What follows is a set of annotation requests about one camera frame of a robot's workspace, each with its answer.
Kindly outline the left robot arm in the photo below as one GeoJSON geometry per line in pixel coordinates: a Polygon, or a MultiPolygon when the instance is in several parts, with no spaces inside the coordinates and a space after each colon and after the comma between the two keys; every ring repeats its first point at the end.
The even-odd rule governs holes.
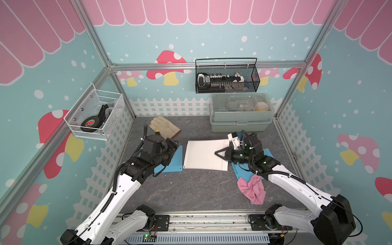
{"type": "Polygon", "coordinates": [[[112,189],[85,221],[61,235],[61,244],[118,245],[138,230],[150,232],[156,228],[155,211],[146,205],[114,223],[133,194],[149,176],[157,177],[155,169],[160,165],[167,167],[179,148],[177,141],[162,137],[159,131],[148,135],[147,130],[145,125],[140,145],[114,172],[112,189]]]}

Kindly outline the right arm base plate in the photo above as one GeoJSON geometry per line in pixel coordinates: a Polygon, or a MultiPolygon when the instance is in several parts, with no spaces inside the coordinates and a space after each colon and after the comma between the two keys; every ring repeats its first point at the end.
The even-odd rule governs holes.
{"type": "Polygon", "coordinates": [[[253,231],[280,231],[282,233],[292,231],[290,226],[282,226],[277,220],[268,214],[250,214],[248,223],[253,231]]]}

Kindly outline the pink cleaning cloth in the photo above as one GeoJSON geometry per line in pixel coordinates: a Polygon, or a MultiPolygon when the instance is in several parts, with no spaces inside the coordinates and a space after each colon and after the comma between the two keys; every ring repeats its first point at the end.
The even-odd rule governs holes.
{"type": "Polygon", "coordinates": [[[249,182],[240,177],[237,185],[241,193],[250,200],[252,205],[262,205],[264,203],[266,191],[260,176],[252,176],[249,182]]]}

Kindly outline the blue front drawing tablet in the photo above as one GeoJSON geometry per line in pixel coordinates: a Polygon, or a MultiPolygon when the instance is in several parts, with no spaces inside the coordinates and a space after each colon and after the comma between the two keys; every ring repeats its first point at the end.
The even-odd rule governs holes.
{"type": "Polygon", "coordinates": [[[237,179],[243,178],[247,182],[256,175],[256,172],[258,174],[264,173],[264,170],[259,166],[263,165],[264,162],[268,163],[273,158],[268,149],[230,149],[226,156],[228,157],[228,162],[233,167],[237,179]]]}

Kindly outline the blue drawing tablet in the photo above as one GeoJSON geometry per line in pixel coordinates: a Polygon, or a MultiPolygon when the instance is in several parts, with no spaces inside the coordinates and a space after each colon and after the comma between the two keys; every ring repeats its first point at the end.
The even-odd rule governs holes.
{"type": "Polygon", "coordinates": [[[179,171],[181,172],[182,171],[181,153],[182,153],[182,148],[179,146],[179,149],[175,153],[174,158],[172,159],[170,165],[163,172],[162,171],[155,172],[153,166],[149,166],[146,162],[141,161],[139,159],[139,153],[137,153],[136,157],[137,160],[141,163],[141,167],[144,171],[143,174],[145,176],[147,175],[158,176],[161,173],[172,173],[172,172],[179,172],[179,171]]]}
{"type": "Polygon", "coordinates": [[[268,149],[230,149],[226,156],[228,157],[228,162],[233,167],[237,179],[243,178],[247,182],[256,175],[256,172],[258,174],[264,173],[264,170],[259,166],[263,165],[264,162],[268,163],[273,158],[268,149]]]}

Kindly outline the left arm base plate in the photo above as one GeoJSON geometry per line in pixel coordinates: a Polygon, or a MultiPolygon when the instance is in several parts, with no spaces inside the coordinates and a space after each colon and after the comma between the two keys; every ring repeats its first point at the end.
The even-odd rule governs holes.
{"type": "Polygon", "coordinates": [[[144,231],[168,231],[169,215],[153,215],[149,216],[146,225],[143,227],[144,231]]]}

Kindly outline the white drawing tablet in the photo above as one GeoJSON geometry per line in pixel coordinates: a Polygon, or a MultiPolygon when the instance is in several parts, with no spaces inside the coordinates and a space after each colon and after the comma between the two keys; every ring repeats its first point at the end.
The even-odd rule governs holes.
{"type": "Polygon", "coordinates": [[[228,146],[228,139],[189,141],[183,168],[227,171],[228,162],[216,156],[215,152],[228,146]]]}

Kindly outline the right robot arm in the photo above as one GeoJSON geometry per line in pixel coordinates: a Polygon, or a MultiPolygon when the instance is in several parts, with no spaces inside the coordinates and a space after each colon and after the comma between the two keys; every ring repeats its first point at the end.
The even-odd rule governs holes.
{"type": "Polygon", "coordinates": [[[342,245],[349,237],[362,234],[362,230],[354,232],[361,222],[345,197],[332,196],[311,186],[277,159],[266,155],[256,133],[231,133],[228,140],[228,146],[215,151],[215,156],[228,163],[247,164],[247,171],[278,185],[307,208],[297,210],[272,205],[264,213],[263,224],[267,229],[289,226],[315,235],[324,245],[342,245]]]}

